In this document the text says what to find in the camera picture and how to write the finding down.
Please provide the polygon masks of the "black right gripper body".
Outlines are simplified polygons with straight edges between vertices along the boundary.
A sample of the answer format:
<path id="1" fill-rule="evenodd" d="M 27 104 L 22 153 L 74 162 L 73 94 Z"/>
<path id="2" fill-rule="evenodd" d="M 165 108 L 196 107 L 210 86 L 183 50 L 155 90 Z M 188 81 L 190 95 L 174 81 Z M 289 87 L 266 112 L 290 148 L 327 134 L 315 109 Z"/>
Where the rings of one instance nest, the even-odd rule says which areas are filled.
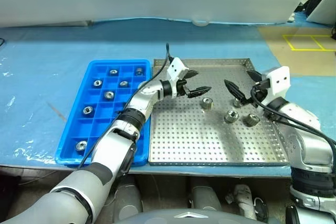
<path id="1" fill-rule="evenodd" d="M 253 105 L 256 108 L 266 98 L 269 88 L 270 88 L 269 78 L 256 82 L 255 85 L 252 87 L 250 91 L 250 95 L 251 95 L 251 99 L 253 100 Z"/>

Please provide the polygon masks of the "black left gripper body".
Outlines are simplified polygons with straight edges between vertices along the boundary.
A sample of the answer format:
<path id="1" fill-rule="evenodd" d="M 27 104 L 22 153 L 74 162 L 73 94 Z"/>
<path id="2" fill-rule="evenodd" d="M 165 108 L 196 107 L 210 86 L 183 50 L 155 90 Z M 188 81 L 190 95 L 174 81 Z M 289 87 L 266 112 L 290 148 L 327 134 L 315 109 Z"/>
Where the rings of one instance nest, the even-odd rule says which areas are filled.
<path id="1" fill-rule="evenodd" d="M 187 80 L 186 79 L 180 79 L 176 83 L 176 96 L 177 97 L 182 97 L 182 96 L 187 96 L 189 97 L 190 90 L 186 86 Z"/>

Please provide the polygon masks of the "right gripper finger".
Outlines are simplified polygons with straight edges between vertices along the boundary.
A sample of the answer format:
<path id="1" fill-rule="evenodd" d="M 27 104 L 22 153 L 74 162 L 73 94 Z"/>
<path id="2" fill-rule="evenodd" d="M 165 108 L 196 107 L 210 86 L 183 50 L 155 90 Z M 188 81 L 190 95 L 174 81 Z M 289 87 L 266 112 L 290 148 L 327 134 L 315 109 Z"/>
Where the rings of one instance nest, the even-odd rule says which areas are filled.
<path id="1" fill-rule="evenodd" d="M 259 73 L 258 71 L 247 70 L 246 72 L 254 82 L 261 82 L 262 81 L 262 74 Z"/>
<path id="2" fill-rule="evenodd" d="M 229 93 L 233 95 L 235 99 L 240 102 L 240 104 L 251 104 L 251 98 L 247 99 L 236 84 L 226 79 L 224 80 L 224 84 Z"/>

